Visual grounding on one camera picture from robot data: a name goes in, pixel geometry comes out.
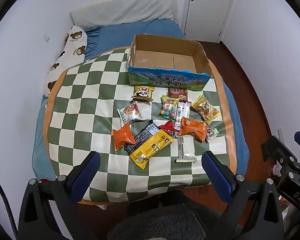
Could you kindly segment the small white snack pack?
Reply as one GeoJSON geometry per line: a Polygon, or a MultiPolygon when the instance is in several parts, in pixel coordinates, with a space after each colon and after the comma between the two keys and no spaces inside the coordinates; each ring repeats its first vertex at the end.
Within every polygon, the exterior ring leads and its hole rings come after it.
{"type": "Polygon", "coordinates": [[[215,137],[217,137],[218,134],[219,134],[219,131],[216,128],[207,128],[205,140],[210,141],[210,140],[214,139],[215,137]]]}

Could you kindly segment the yellow chips bag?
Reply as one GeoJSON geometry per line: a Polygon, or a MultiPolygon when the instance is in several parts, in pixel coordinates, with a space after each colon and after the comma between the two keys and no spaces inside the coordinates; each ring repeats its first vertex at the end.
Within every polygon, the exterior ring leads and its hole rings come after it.
{"type": "Polygon", "coordinates": [[[216,109],[203,94],[201,94],[196,101],[191,103],[191,106],[201,115],[208,125],[220,115],[220,111],[216,109]]]}

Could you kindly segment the orange snack pack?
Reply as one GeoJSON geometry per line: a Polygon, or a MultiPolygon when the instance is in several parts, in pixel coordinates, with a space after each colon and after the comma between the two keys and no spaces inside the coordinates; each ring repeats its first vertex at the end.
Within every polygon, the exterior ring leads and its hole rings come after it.
{"type": "Polygon", "coordinates": [[[130,130],[129,123],[124,124],[124,126],[119,129],[113,129],[111,131],[111,135],[113,136],[114,140],[114,149],[118,151],[120,148],[125,146],[125,144],[135,144],[136,140],[134,139],[134,135],[130,130]]]}
{"type": "Polygon", "coordinates": [[[178,135],[183,136],[189,134],[196,137],[201,142],[204,142],[207,134],[207,123],[183,117],[178,135]]]}

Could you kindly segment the white wafer snack pack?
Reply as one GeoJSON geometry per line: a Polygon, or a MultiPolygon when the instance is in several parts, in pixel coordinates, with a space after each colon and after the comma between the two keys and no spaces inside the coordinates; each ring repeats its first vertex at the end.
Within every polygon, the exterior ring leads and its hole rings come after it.
{"type": "Polygon", "coordinates": [[[194,149],[194,137],[192,135],[176,136],[178,142],[177,163],[196,163],[197,157],[194,149]]]}

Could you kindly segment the red white stick pack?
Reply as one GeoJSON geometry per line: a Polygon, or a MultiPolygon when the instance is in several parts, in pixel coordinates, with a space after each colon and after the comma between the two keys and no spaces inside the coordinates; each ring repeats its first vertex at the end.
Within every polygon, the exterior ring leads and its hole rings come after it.
{"type": "Polygon", "coordinates": [[[182,101],[178,102],[176,115],[175,115],[175,122],[174,122],[174,129],[176,131],[181,130],[182,118],[189,118],[190,117],[190,108],[191,108],[191,103],[189,101],[187,101],[187,102],[182,102],[182,101]]]}

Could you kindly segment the small red snack pack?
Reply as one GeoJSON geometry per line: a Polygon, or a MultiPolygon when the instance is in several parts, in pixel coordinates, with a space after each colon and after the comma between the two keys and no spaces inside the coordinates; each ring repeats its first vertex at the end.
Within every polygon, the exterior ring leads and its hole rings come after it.
{"type": "Polygon", "coordinates": [[[165,124],[159,126],[160,129],[165,131],[168,134],[174,134],[175,129],[174,129],[174,123],[172,120],[168,120],[165,124]]]}

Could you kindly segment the brown red snack pack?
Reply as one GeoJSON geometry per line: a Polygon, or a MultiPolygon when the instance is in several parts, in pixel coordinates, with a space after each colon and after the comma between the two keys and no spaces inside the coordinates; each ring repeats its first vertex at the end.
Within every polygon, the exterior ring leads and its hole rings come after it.
{"type": "Polygon", "coordinates": [[[187,102],[187,90],[181,88],[168,88],[167,95],[170,98],[178,99],[179,101],[187,102]]]}

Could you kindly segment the yellow long snack pack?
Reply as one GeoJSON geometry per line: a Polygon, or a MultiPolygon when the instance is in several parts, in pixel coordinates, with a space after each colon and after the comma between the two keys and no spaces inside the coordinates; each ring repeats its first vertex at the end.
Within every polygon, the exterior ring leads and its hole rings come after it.
{"type": "Polygon", "coordinates": [[[173,138],[160,129],[139,146],[129,157],[137,167],[144,170],[149,159],[172,142],[173,138]]]}

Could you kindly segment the colourful candy balls bag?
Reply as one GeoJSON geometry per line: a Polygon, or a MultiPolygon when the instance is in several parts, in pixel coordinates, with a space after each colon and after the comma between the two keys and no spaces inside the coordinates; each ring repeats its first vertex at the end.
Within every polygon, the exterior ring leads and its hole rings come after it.
{"type": "Polygon", "coordinates": [[[160,110],[159,116],[174,121],[179,99],[169,97],[168,95],[162,95],[161,102],[162,102],[162,108],[160,110]]]}

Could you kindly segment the black long snack pack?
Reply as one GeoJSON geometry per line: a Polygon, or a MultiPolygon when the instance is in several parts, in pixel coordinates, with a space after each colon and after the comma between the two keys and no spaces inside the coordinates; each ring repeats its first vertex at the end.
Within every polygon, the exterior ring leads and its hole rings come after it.
{"type": "Polygon", "coordinates": [[[135,144],[126,144],[124,150],[128,155],[135,152],[143,143],[159,131],[159,127],[150,120],[146,126],[134,137],[135,144]]]}

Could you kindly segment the white cookie snack bag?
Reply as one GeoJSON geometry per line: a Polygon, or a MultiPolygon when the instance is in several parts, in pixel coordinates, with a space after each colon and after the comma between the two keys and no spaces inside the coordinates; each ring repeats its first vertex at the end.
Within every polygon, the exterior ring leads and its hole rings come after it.
{"type": "Polygon", "coordinates": [[[139,111],[138,102],[134,101],[131,105],[117,109],[120,117],[120,124],[123,127],[125,124],[131,124],[135,121],[143,120],[142,114],[139,111]]]}

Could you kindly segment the panda yellow snack bag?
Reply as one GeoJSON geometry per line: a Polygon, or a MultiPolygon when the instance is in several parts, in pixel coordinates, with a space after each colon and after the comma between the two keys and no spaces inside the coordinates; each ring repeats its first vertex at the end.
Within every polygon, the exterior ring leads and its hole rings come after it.
{"type": "Polygon", "coordinates": [[[135,86],[134,94],[131,96],[134,100],[153,101],[152,94],[155,88],[152,86],[135,86]]]}

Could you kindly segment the white door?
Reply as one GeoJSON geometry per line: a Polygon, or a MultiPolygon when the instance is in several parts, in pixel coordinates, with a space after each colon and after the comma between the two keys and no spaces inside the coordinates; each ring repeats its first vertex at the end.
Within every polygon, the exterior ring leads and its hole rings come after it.
{"type": "Polygon", "coordinates": [[[219,42],[234,0],[189,0],[184,35],[189,40],[219,42]]]}

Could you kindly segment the white dotted pillow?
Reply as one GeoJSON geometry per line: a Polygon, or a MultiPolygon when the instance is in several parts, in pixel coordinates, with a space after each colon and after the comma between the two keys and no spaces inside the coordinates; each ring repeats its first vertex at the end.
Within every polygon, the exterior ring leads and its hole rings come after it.
{"type": "Polygon", "coordinates": [[[88,29],[178,17],[177,0],[108,0],[70,12],[74,25],[88,29]]]}

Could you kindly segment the wall socket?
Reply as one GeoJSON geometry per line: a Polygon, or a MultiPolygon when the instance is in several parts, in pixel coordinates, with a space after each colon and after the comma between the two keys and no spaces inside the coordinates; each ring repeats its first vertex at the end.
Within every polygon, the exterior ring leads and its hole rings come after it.
{"type": "Polygon", "coordinates": [[[284,134],[283,134],[283,129],[282,128],[279,128],[277,130],[277,133],[278,133],[278,136],[279,136],[279,140],[282,142],[282,143],[285,143],[285,137],[284,137],[284,134]]]}

